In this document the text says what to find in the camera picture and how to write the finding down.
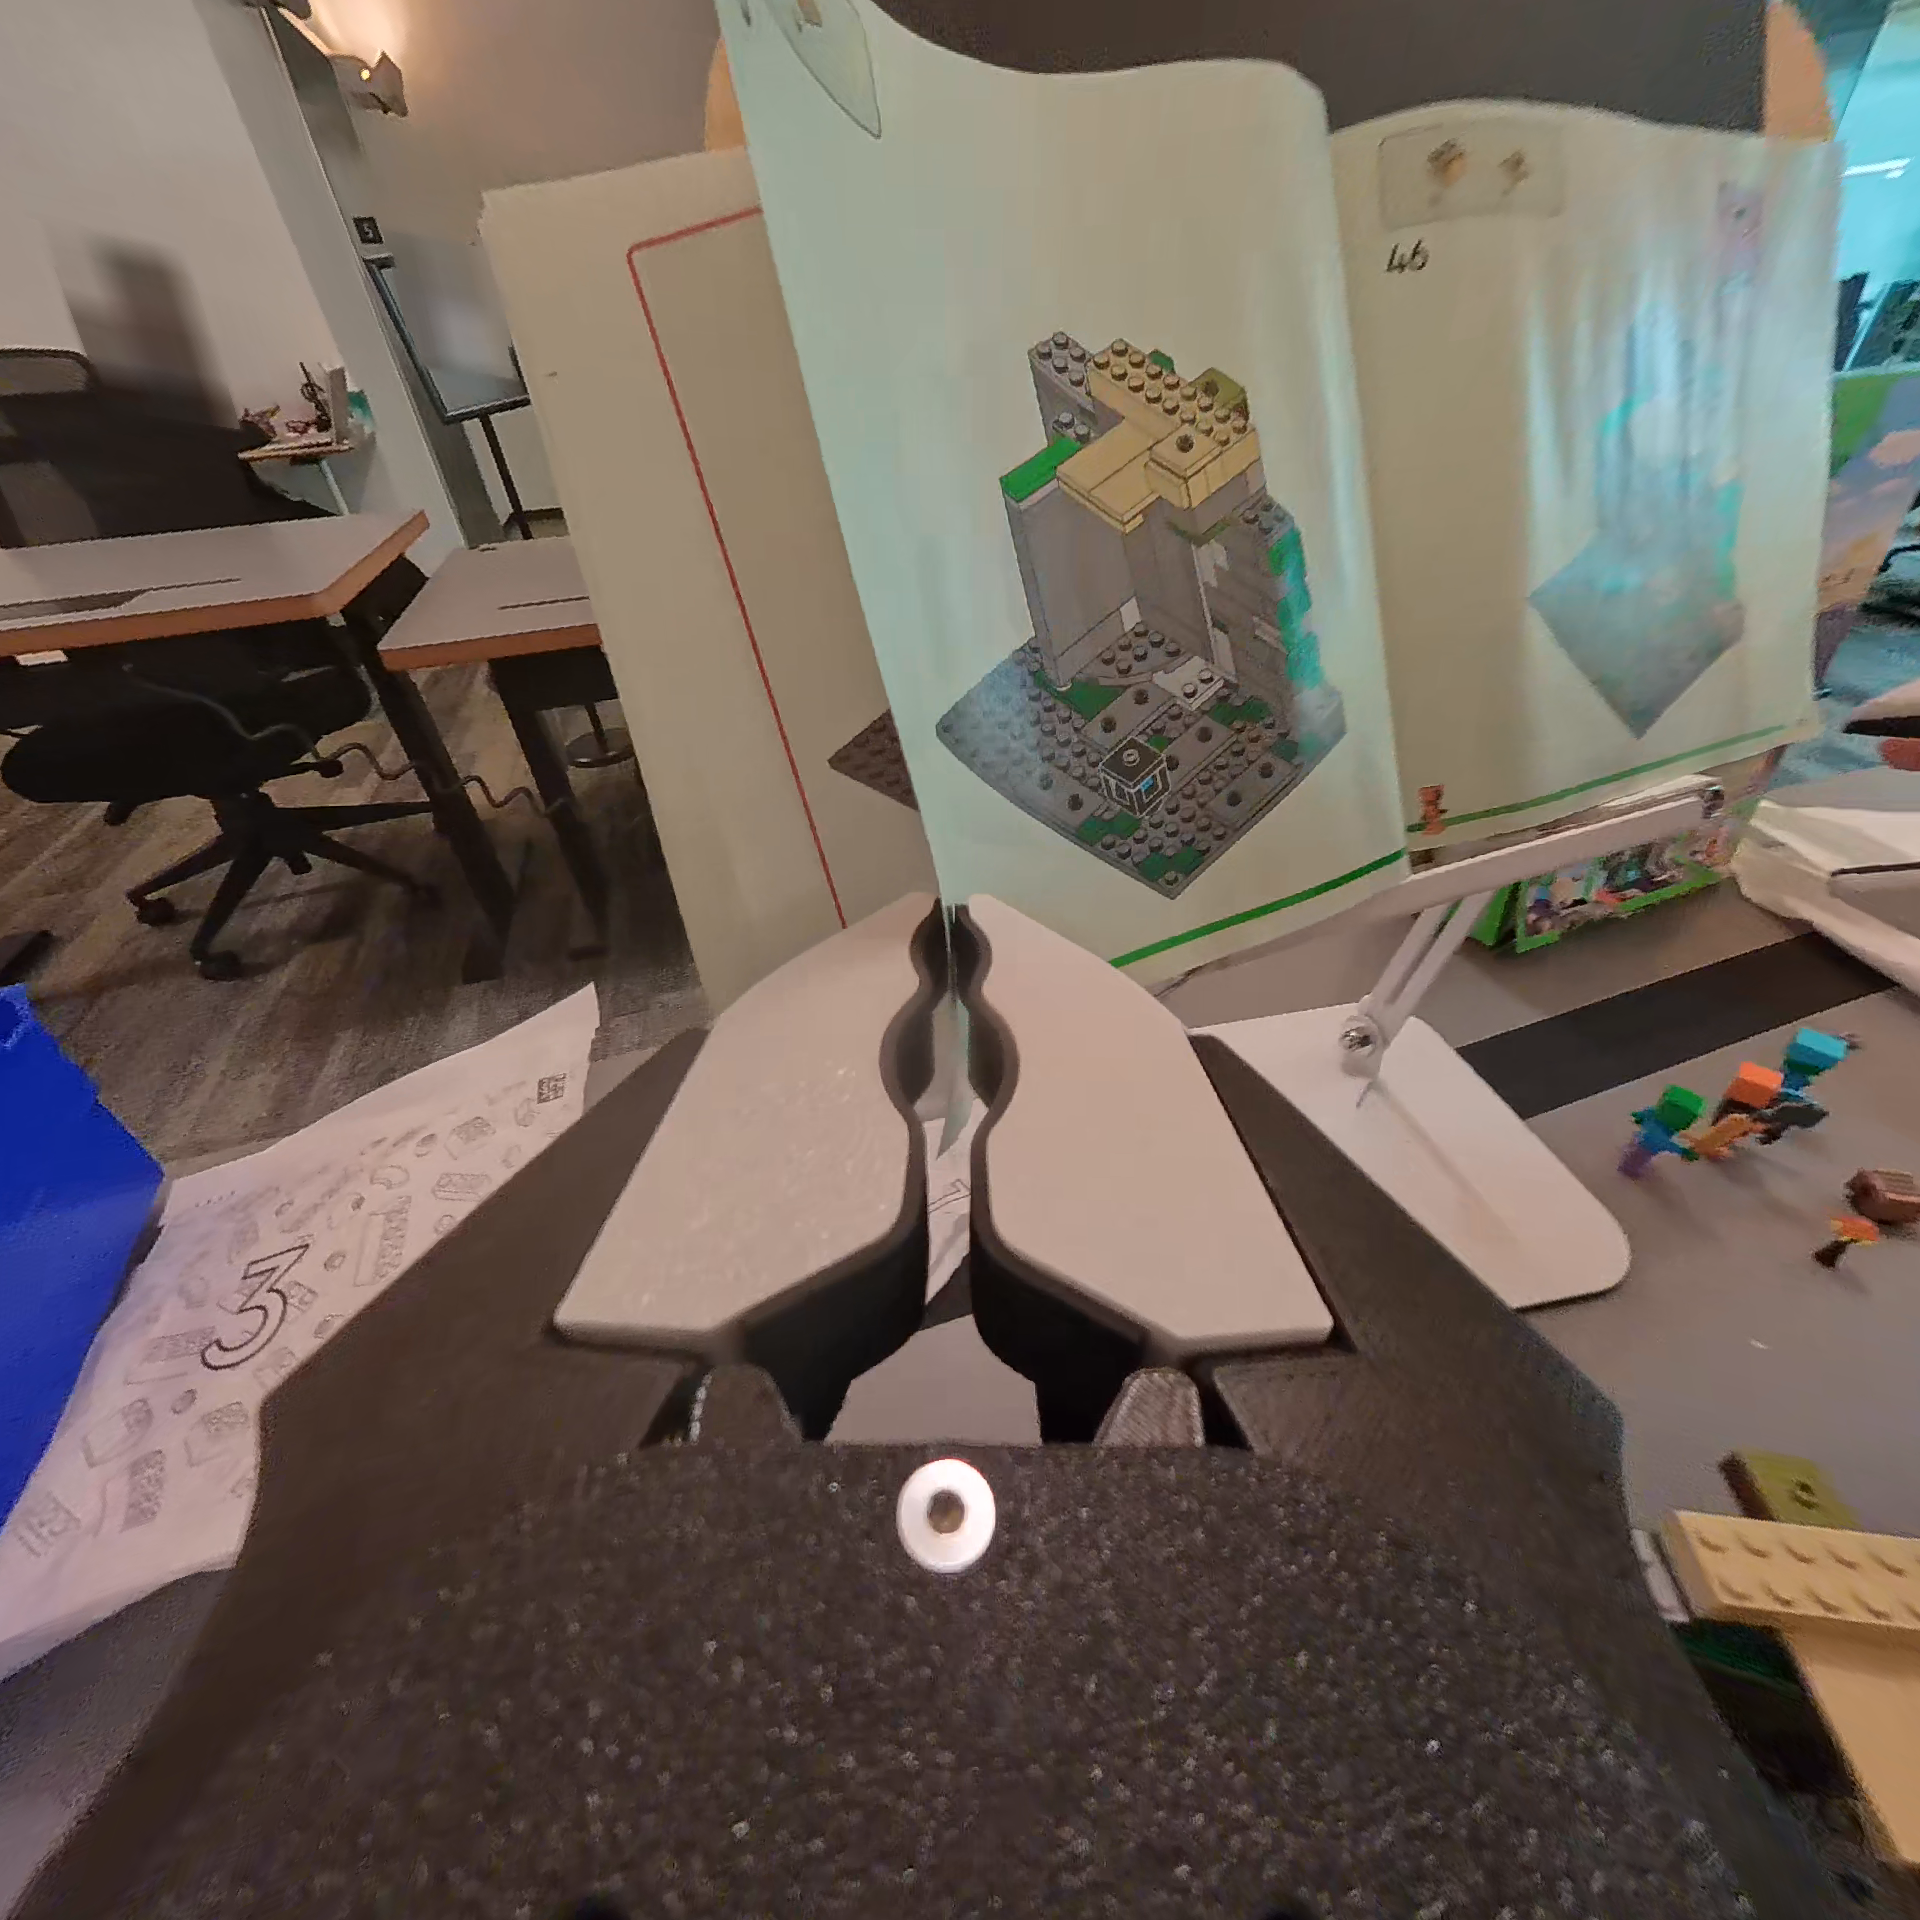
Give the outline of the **black office chair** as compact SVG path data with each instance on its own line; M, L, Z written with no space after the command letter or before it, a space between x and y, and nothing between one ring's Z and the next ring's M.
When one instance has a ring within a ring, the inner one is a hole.
M327 517L243 462L261 442L255 425L217 422L179 395L106 385L79 352L7 348L4 549ZM338 776L321 744L373 706L323 617L107 643L47 666L9 658L4 789L34 804L103 804L109 826L165 801L211 804L215 840L129 904L140 923L170 923L170 890L222 872L187 952L205 979L241 979L241 956L217 939L274 865L309 875L323 859L437 900L429 885L329 834L422 813L422 802L279 808L268 794L286 777Z

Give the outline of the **orange minifigure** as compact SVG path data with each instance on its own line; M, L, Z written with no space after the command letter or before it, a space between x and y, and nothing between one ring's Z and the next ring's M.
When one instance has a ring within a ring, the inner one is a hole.
M1765 1115L1780 1099L1782 1090L1782 1069L1742 1064L1724 1090L1711 1122L1694 1131L1694 1154L1703 1162L1725 1160L1739 1141L1763 1130Z

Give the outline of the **blue plastic bin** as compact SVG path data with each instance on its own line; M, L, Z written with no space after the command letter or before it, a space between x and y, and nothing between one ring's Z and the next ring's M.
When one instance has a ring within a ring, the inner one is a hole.
M145 1235L159 1165L3 990L3 1513L28 1488Z

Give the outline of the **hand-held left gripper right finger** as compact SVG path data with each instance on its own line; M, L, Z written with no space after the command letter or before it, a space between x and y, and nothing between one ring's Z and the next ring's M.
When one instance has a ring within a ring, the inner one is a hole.
M1140 1369L1321 1350L1334 1316L1177 1016L991 897L955 912L983 1115L971 1315L1042 1428Z

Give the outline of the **wood edged grey table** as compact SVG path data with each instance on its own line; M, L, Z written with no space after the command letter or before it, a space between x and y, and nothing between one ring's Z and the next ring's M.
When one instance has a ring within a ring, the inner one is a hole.
M388 628L378 658L397 675L487 669L585 912L587 936L572 956L602 956L609 869L572 773L635 765L635 753L604 716L618 694L572 542L533 538L452 554Z
M347 658L365 673L473 899L478 923L465 956L473 982L502 969L514 881L420 691L382 662L369 614L369 592L422 538L422 513L383 509L7 549L3 654L76 657L309 617L341 621Z

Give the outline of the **whiteboard on easel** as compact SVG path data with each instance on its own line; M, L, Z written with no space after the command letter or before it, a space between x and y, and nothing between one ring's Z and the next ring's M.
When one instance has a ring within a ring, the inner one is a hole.
M498 435L502 416L533 398L511 337L470 266L450 268L449 249L420 238L364 248L374 300L438 421L445 450L458 450L497 513L505 538L533 539L535 526Z

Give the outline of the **green zombie minifigure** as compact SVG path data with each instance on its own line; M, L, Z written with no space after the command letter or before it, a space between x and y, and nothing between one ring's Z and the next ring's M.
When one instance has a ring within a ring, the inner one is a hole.
M1692 1131L1708 1110L1705 1098L1684 1085L1667 1085L1646 1108L1633 1113L1633 1139L1615 1170L1639 1179L1659 1157L1698 1162Z

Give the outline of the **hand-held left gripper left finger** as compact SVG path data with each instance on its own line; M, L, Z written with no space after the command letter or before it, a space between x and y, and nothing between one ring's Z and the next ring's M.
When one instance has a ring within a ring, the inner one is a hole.
M589 1349L753 1364L804 1436L922 1326L938 897L807 948L707 1028L556 1309Z

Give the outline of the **white printed paper bag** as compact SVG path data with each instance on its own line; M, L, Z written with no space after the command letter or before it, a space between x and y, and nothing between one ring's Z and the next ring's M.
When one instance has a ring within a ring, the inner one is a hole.
M236 1563L263 1406L585 1110L582 988L173 1181L3 1536L3 1675Z
M1915 996L1917 910L1859 910L1828 892L1836 869L1902 859L1917 859L1915 808L1763 801L1735 850L1732 878L1751 906L1810 928Z

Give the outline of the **grey desk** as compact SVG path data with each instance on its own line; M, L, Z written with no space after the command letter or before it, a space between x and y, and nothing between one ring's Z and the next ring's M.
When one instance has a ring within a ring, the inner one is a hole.
M1165 1000L1201 1024L1343 1001L1399 942L1396 918L1329 925ZM1463 952L1422 1016L1626 1225L1620 1290L1535 1320L1620 1406L1637 1517L1729 1507L1717 1462L1753 1446L1810 1456L1862 1525L1915 1532L1914 1244L1833 1274L1810 1260L1859 1165L1915 1172L1915 996L1718 888L1530 956ZM1615 1178L1628 1108L1663 1084L1711 1096L1738 1059L1777 1060L1798 1024L1860 1038L1822 1084L1822 1130L1738 1164ZM971 1332L938 1329L855 1389L849 1432L918 1434L931 1412L1013 1437L1019 1394ZM222 1586L223 1573L180 1580L4 1683L4 1916L146 1730Z

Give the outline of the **green toy set box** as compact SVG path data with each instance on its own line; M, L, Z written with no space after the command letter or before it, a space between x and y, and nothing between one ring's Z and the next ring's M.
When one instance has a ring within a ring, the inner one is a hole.
M1526 954L1703 893L1731 872L1739 830L1739 824L1698 827L1511 882L1481 910L1471 939L1487 952Z

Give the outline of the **tan and green brick model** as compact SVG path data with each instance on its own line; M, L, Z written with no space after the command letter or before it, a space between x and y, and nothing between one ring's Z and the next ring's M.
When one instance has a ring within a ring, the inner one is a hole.
M1692 1618L1780 1642L1887 1866L1917 1868L1917 1540L1866 1532L1814 1461L1718 1462L1735 1516L1670 1510L1653 1533Z

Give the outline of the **teal minifigure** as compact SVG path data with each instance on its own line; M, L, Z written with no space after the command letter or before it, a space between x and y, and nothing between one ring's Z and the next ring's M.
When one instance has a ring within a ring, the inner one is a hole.
M1814 1081L1837 1069L1855 1049L1855 1038L1803 1024L1782 1052L1780 1096L1771 1115L1785 1130L1810 1130L1827 1118L1814 1099Z

